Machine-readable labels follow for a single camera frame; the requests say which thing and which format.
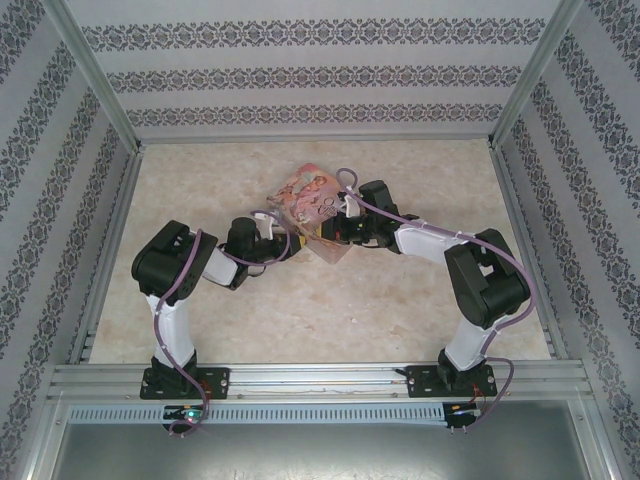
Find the mounting plate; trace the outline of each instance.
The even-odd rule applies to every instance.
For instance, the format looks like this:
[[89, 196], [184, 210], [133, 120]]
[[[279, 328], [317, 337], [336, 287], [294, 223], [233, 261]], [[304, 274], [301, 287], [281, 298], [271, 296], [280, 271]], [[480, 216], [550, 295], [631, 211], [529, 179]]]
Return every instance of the mounting plate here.
[[[196, 380], [201, 385], [209, 387], [207, 390], [209, 390], [211, 400], [226, 400], [227, 392], [229, 391], [230, 372], [230, 369], [222, 367], [198, 367]], [[140, 387], [140, 398], [142, 400], [195, 400], [200, 398], [197, 390], [184, 396], [176, 396], [173, 392], [159, 390], [159, 386], [153, 384], [153, 378], [153, 368], [147, 368], [144, 371], [142, 386]]]
[[437, 365], [409, 365], [405, 369], [407, 375], [407, 387], [410, 398], [433, 397], [473, 397], [473, 383], [487, 397], [495, 397], [498, 394], [493, 368], [483, 365], [478, 369], [473, 382], [469, 382], [461, 388], [448, 390], [438, 377]]

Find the enclosure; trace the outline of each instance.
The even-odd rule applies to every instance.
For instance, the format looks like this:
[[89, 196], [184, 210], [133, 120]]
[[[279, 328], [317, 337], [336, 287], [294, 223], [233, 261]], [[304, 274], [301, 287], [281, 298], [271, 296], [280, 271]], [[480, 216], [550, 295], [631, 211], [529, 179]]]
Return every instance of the enclosure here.
[[[637, 1], [0, 8], [0, 478], [640, 477]], [[446, 267], [355, 247], [198, 284], [198, 363], [230, 372], [202, 431], [140, 399], [137, 252], [172, 219], [224, 242], [307, 162], [532, 275], [482, 427], [397, 373], [455, 333]]]

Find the marble floor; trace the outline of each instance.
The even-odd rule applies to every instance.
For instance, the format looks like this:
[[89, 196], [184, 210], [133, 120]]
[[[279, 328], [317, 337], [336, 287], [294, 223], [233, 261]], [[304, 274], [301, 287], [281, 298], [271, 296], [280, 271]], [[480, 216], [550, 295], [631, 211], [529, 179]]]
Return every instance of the marble floor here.
[[[130, 274], [136, 253], [170, 219], [226, 238], [231, 220], [266, 206], [297, 167], [383, 179], [401, 213], [454, 230], [500, 230], [517, 252], [484, 140], [156, 145], [142, 162], [91, 363], [148, 363], [149, 307]], [[435, 360], [460, 312], [444, 266], [352, 248], [336, 265], [304, 250], [231, 292], [205, 280], [190, 298], [200, 362]], [[546, 359], [535, 314], [490, 354]]]

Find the wall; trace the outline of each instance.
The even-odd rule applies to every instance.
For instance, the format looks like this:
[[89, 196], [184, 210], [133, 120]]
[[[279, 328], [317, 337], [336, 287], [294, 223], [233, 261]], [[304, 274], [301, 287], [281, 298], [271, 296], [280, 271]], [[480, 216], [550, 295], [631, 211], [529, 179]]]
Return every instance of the wall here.
[[640, 18], [585, 2], [502, 146], [566, 346], [640, 476]]
[[68, 0], [143, 139], [486, 135], [558, 0], [488, 3]]
[[130, 155], [42, 5], [0, 0], [0, 479], [77, 333]]

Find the patterned wallpaper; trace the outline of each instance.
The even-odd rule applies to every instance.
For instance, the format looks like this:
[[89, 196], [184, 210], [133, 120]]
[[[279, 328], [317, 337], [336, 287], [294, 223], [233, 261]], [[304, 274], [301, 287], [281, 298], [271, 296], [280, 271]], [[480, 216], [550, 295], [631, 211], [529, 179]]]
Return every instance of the patterned wallpaper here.
[[640, 477], [638, 1], [589, 1], [503, 145], [571, 355]]
[[68, 0], [143, 139], [486, 135], [558, 0], [433, 3]]
[[37, 0], [0, 1], [0, 479], [67, 360], [130, 157]]

